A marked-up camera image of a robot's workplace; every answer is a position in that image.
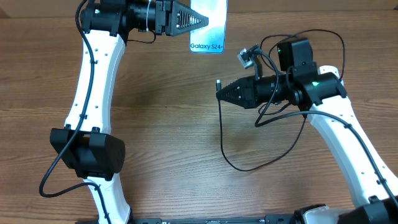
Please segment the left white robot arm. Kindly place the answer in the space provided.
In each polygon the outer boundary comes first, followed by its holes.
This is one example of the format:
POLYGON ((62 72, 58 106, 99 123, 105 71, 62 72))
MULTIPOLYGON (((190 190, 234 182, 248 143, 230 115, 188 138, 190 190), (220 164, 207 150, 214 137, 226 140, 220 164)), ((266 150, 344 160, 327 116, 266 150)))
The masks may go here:
POLYGON ((111 102, 119 63, 133 29, 176 36, 206 27, 209 19, 178 1, 83 1, 75 15, 83 40, 80 76, 63 128, 50 143, 94 198, 98 223, 132 223, 120 172, 125 143, 111 134, 111 102))

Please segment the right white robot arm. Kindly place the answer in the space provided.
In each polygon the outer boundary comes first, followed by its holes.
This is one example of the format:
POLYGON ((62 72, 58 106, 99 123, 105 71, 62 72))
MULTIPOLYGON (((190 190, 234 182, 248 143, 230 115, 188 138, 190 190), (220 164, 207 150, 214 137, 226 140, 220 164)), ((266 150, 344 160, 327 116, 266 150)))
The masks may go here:
POLYGON ((269 215, 266 223, 396 223, 397 177, 386 166, 358 122, 341 74, 318 67, 306 38, 288 37, 277 44, 275 75, 264 77, 260 46, 240 51, 238 59, 255 74, 217 86, 216 98, 246 109, 286 101, 298 108, 320 133, 348 185, 354 209, 324 204, 303 207, 291 215, 269 215))

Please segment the Galaxy S24 smartphone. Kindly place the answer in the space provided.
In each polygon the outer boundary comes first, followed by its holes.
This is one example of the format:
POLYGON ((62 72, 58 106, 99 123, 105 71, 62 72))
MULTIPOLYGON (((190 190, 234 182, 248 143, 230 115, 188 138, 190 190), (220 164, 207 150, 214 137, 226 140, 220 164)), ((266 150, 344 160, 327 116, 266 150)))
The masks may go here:
POLYGON ((190 7, 209 20, 207 26, 190 32, 190 51, 222 54, 225 48, 228 0, 192 0, 190 7))

